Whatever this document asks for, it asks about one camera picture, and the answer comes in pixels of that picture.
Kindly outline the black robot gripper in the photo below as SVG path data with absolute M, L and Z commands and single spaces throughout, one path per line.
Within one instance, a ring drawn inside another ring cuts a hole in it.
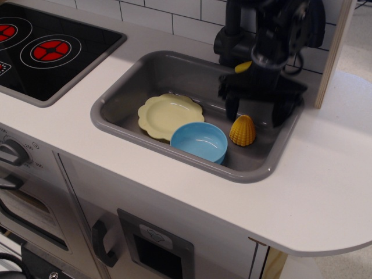
M 225 101 L 226 116 L 229 121 L 235 121 L 239 102 L 243 99 L 269 102 L 274 105 L 273 127 L 278 127 L 292 115 L 307 85 L 282 75 L 282 67 L 260 65 L 254 59 L 247 61 L 250 60 L 252 65 L 247 71 L 237 74 L 235 65 L 231 74 L 219 77 L 218 96 Z

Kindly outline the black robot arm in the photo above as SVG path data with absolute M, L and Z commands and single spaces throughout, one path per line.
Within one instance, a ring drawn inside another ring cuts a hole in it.
M 227 1 L 226 23 L 216 35 L 214 52 L 225 66 L 252 63 L 241 73 L 219 78 L 218 95 L 230 121 L 237 118 L 242 99 L 271 102 L 274 127 L 302 102 L 307 87 L 281 72 L 312 36 L 309 8 L 310 1 Z

